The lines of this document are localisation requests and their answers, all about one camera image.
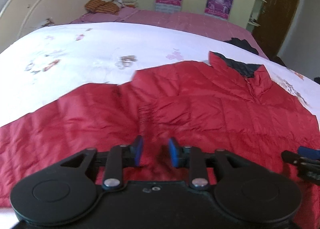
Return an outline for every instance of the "bed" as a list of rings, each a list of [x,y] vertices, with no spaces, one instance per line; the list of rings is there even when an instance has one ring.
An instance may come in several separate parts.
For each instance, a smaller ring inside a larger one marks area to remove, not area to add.
[[[208,51],[263,64],[274,82],[320,120],[319,85],[269,61],[252,35],[236,25],[198,14],[138,9],[105,19],[86,14],[88,0],[78,0],[73,10],[67,6],[71,0],[59,8],[53,1],[9,0],[0,14],[0,78],[6,80],[0,83],[0,127],[84,84],[124,84],[137,70],[181,61],[208,63]],[[56,26],[40,28],[46,19]],[[223,42],[230,38],[246,39],[259,56]],[[12,209],[1,209],[0,220],[1,229],[17,221]]]

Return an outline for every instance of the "black robotic gripper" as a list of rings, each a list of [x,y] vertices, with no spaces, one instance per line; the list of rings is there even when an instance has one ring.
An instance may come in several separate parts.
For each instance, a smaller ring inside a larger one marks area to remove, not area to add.
[[[169,140],[184,181],[123,181],[143,141],[109,152],[89,148],[21,180],[11,192],[15,229],[294,229],[301,193],[291,180],[226,150],[204,153]],[[95,179],[105,167],[102,185]],[[213,168],[216,185],[210,185]]]

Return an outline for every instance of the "white bed sheet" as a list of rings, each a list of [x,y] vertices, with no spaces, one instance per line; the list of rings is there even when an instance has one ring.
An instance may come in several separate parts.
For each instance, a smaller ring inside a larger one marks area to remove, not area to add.
[[[320,120],[320,86],[285,67],[214,39],[130,23],[91,23],[39,29],[0,54],[0,127],[51,103],[86,83],[122,84],[136,70],[183,60],[207,62],[214,51],[244,63],[263,64],[273,81]],[[119,69],[122,56],[134,55]],[[0,229],[17,222],[0,209]]]

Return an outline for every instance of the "dark cloth on bed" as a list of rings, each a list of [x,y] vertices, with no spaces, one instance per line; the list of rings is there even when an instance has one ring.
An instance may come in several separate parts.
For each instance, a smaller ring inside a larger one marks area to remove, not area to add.
[[[10,191],[23,177],[88,147],[103,152],[129,144],[139,134],[142,167],[126,169],[125,180],[182,180],[185,173],[172,167],[167,149],[174,136],[204,152],[225,148],[298,182],[303,202],[295,222],[316,228],[319,188],[301,182],[281,159],[284,150],[318,148],[316,117],[263,65],[212,52],[209,62],[139,70],[119,86],[86,84],[1,127],[0,206],[10,205]]]
[[[231,38],[231,40],[225,40],[224,42],[232,44],[234,46],[237,46],[239,48],[242,48],[246,51],[249,51],[253,54],[259,55],[258,50],[256,50],[254,47],[250,46],[249,42],[245,39],[241,40],[239,38]]]

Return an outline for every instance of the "brown wooden door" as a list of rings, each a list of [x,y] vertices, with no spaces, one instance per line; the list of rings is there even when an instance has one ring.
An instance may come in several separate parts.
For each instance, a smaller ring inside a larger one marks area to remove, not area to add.
[[[299,0],[266,0],[252,35],[268,58],[276,57],[289,30]]]

